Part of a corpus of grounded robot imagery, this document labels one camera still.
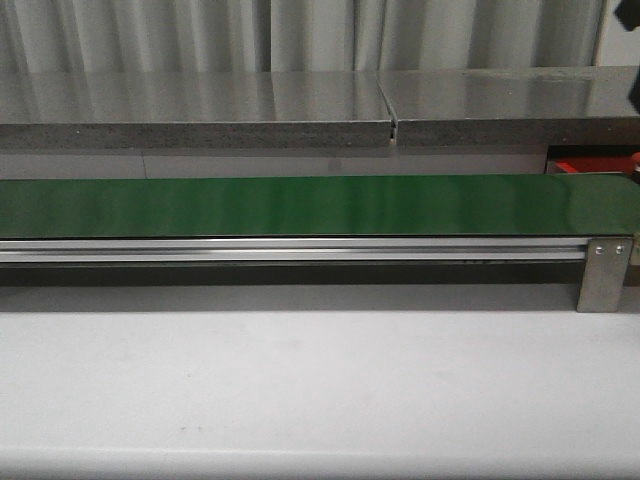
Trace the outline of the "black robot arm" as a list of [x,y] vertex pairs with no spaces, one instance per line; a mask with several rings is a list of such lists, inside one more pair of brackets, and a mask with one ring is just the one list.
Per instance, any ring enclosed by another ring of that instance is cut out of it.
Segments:
[[[621,0],[614,15],[621,26],[628,32],[634,31],[640,25],[640,1]],[[634,110],[640,112],[640,71],[637,71],[633,84],[628,94],[628,100]]]

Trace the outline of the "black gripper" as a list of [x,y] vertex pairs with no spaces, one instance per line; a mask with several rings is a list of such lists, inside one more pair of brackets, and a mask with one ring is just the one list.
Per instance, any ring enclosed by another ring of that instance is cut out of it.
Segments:
[[640,114],[640,75],[634,79],[628,92],[627,99],[637,114]]

